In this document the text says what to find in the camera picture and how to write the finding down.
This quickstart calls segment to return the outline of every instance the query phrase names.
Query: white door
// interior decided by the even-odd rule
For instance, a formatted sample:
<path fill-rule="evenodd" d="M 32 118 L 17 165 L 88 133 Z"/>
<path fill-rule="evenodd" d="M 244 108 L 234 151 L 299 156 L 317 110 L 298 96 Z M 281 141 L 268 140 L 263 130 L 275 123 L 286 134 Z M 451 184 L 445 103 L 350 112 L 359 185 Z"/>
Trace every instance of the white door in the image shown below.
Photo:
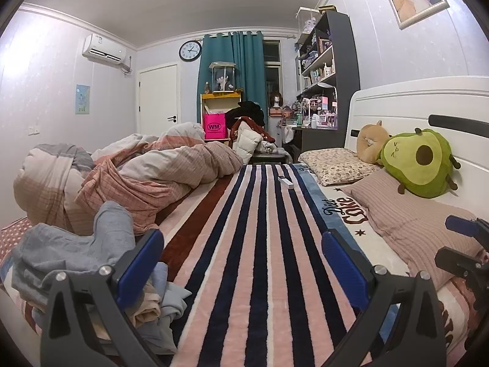
<path fill-rule="evenodd" d="M 139 74 L 139 132 L 160 136 L 178 122 L 178 66 Z"/>

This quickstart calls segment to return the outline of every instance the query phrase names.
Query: donut-shaped cushion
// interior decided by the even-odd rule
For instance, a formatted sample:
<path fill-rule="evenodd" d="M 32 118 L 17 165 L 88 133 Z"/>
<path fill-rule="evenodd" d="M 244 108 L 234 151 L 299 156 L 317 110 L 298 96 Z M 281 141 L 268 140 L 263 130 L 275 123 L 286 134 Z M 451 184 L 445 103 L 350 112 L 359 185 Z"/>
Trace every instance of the donut-shaped cushion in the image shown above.
<path fill-rule="evenodd" d="M 375 164 L 382 146 L 389 139 L 389 134 L 382 128 L 382 121 L 377 124 L 367 124 L 356 139 L 356 155 L 365 163 Z"/>

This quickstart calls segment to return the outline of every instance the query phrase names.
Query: black jacket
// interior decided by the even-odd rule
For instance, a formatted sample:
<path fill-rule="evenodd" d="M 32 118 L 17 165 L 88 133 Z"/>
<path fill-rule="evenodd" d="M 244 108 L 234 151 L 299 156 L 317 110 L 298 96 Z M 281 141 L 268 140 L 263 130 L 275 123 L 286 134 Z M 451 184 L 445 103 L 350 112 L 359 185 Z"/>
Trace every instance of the black jacket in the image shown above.
<path fill-rule="evenodd" d="M 260 127 L 265 126 L 265 121 L 263 120 L 265 118 L 263 110 L 255 102 L 242 101 L 239 102 L 238 105 L 240 107 L 235 107 L 234 109 L 226 112 L 226 127 L 229 130 L 234 125 L 234 123 L 236 123 L 238 117 L 241 116 L 248 116 Z"/>

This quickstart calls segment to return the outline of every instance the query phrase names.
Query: headboard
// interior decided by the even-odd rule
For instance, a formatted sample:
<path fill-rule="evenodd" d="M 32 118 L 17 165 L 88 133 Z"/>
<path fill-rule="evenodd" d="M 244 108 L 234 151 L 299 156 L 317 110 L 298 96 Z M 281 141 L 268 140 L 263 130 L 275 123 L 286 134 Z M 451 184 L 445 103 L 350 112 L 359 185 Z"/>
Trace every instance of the headboard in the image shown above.
<path fill-rule="evenodd" d="M 356 151 L 358 130 L 378 120 L 391 135 L 416 127 L 441 133 L 461 169 L 452 175 L 459 189 L 437 200 L 489 221 L 489 77 L 438 77 L 358 91 L 345 147 Z"/>

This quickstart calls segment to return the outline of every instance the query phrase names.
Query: red garment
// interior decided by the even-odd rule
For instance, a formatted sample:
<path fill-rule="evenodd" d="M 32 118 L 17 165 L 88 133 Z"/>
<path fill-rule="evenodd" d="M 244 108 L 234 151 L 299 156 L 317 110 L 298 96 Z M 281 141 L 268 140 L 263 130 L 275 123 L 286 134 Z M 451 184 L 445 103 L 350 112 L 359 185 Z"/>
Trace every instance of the red garment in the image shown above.
<path fill-rule="evenodd" d="M 241 121 L 245 121 L 249 127 L 260 134 L 263 137 L 264 141 L 270 142 L 270 143 L 275 143 L 275 138 L 272 138 L 268 132 L 266 132 L 263 127 L 260 127 L 258 124 L 256 124 L 252 119 L 250 119 L 248 116 L 241 116 L 236 120 L 236 123 L 233 124 L 231 127 L 231 131 L 229 134 L 229 137 L 231 140 L 229 141 L 229 146 L 232 147 L 233 141 L 238 139 L 238 128 L 241 124 Z"/>

